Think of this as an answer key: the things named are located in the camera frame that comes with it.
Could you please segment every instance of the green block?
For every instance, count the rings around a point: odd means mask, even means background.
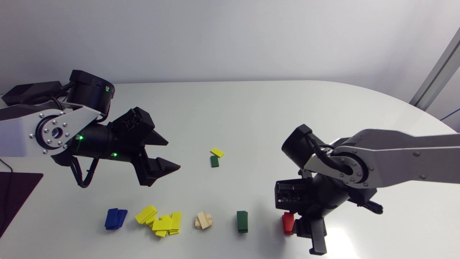
[[[211,167],[219,167],[219,157],[211,156]]]
[[[238,221],[238,232],[247,233],[247,211],[237,211],[236,219]]]

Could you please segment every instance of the black cable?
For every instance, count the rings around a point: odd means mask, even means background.
[[[62,107],[62,104],[54,96],[49,96],[49,98],[56,104],[59,110],[61,111],[64,110],[64,107]]]
[[[86,188],[89,186],[91,183],[92,177],[94,175],[94,172],[96,170],[96,167],[98,165],[99,158],[94,158],[92,160],[90,168],[87,170],[88,174],[85,177],[85,180],[83,180],[83,174],[81,173],[81,167],[80,163],[78,162],[78,158],[72,156],[70,160],[70,169],[72,170],[72,173],[74,174],[75,180],[77,181],[78,186],[82,188]]]
[[[109,108],[107,109],[107,113],[104,116],[102,116],[102,118],[100,118],[99,120],[94,120],[94,122],[96,123],[103,122],[109,116],[109,112],[110,112],[110,104],[109,104]]]
[[[330,149],[334,149],[334,148],[335,148],[334,146],[327,145],[327,144],[319,145],[319,147],[328,147],[328,148],[330,148]]]
[[[5,163],[2,159],[0,159],[0,161],[8,166],[10,168],[10,179],[8,180],[8,185],[6,186],[6,194],[5,194],[5,201],[4,201],[4,204],[3,204],[3,217],[2,217],[2,220],[1,220],[1,223],[0,223],[0,229],[3,228],[3,224],[5,223],[5,219],[6,219],[6,211],[8,209],[8,206],[7,206],[7,203],[8,203],[8,196],[9,196],[9,193],[10,193],[10,187],[11,187],[11,181],[13,179],[13,169],[11,168],[11,166],[9,166],[7,163]]]
[[[313,145],[313,150],[315,151],[315,154],[318,156],[318,158],[323,162],[325,165],[329,166],[332,169],[338,170],[344,174],[349,175],[350,172],[348,168],[344,167],[343,165],[340,165],[336,163],[334,160],[332,160],[330,157],[328,157],[320,148],[316,140],[314,140],[309,133],[305,134],[305,137],[310,141],[310,143]]]
[[[447,115],[446,117],[444,117],[444,118],[440,119],[440,121],[442,121],[442,120],[446,119],[447,117],[449,117],[450,115],[452,115],[452,114],[454,114],[454,113],[456,113],[456,112],[458,112],[458,111],[460,111],[460,108],[459,108],[459,109],[457,109],[457,110],[455,110],[455,111],[453,111],[453,112],[451,112],[451,113],[449,113],[449,115]]]

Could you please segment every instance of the wooden block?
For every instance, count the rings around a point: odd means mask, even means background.
[[[211,156],[211,167],[219,167],[219,157]]]
[[[157,218],[156,215],[154,214],[154,215],[150,216],[149,218],[147,218],[147,219],[145,220],[145,223],[146,223],[147,225],[152,225],[152,223],[153,223],[155,220],[158,220],[158,218]]]
[[[134,218],[137,220],[139,224],[144,224],[145,220],[148,219],[150,216],[156,214],[156,209],[152,205],[145,207],[141,212],[139,212]]]
[[[247,233],[247,211],[237,211],[236,219],[238,220],[238,232]]]
[[[168,230],[155,231],[155,235],[165,237],[168,234]]]
[[[195,227],[197,229],[201,229],[200,221],[198,220],[198,218],[195,218]]]
[[[165,215],[160,217],[159,220],[155,220],[152,225],[153,231],[159,230],[171,230],[171,225],[173,220],[169,217],[169,215]]]
[[[173,230],[180,229],[181,219],[182,219],[182,212],[173,212],[171,214],[171,220],[172,220],[171,229]]]
[[[215,154],[219,158],[221,158],[225,153],[220,151],[217,147],[211,149],[211,153]]]
[[[209,224],[212,225],[213,224],[213,218],[211,217],[211,214],[206,213],[206,218],[207,218],[207,221],[209,222]]]
[[[207,218],[206,218],[206,214],[204,212],[200,212],[198,213],[198,220],[200,221],[200,225],[201,225],[201,228],[202,229],[205,229],[207,227],[210,226]]]

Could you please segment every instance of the yellow block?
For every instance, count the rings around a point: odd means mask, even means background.
[[[165,215],[160,217],[160,220],[155,220],[152,225],[153,231],[159,230],[171,230],[171,225],[173,220],[169,217],[169,215]]]
[[[182,212],[173,212],[171,214],[171,219],[172,219],[171,229],[173,230],[180,229],[181,218],[182,218]]]
[[[150,216],[149,218],[147,218],[147,219],[145,220],[145,223],[146,223],[147,225],[150,225],[150,224],[152,224],[155,220],[158,220],[158,218],[156,217],[155,214],[153,214],[152,216]]]
[[[141,212],[139,212],[136,216],[134,216],[134,218],[138,221],[139,224],[144,224],[146,219],[155,214],[155,207],[149,205],[145,207]]]
[[[168,234],[168,230],[155,231],[155,235],[165,237]]]
[[[224,152],[220,151],[217,147],[211,149],[211,153],[215,154],[220,158],[224,155]]]

